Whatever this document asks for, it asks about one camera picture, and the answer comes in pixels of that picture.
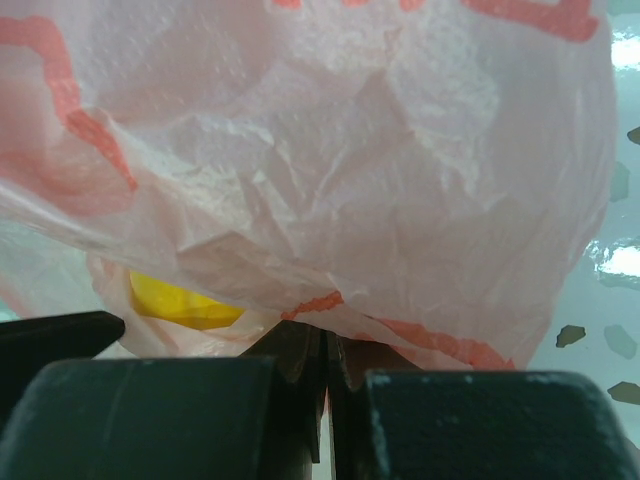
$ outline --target yellow object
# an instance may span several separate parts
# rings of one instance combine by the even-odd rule
[[[138,272],[131,272],[134,310],[196,330],[228,327],[244,313],[211,298],[169,285]]]

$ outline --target white plastic bag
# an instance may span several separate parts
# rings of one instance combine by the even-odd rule
[[[604,4],[5,0],[0,211],[422,364],[524,366],[607,201]]]
[[[129,356],[235,356],[274,327],[279,318],[247,311],[228,328],[198,331],[131,307],[128,270],[0,221],[0,297],[22,317],[107,309],[127,321],[122,345],[106,352]]]

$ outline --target dark spot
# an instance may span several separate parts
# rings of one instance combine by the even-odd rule
[[[640,127],[634,128],[629,133],[627,133],[627,137],[633,143],[637,143],[638,145],[640,145]]]
[[[640,405],[640,386],[635,383],[620,382],[607,390],[607,392],[616,402]]]
[[[556,347],[564,348],[567,345],[576,343],[578,340],[582,340],[587,335],[587,331],[584,327],[577,327],[575,325],[567,325],[562,327],[560,333],[556,338]]]
[[[622,325],[605,327],[604,339],[612,352],[627,360],[631,360],[638,352],[638,342],[631,338]]]

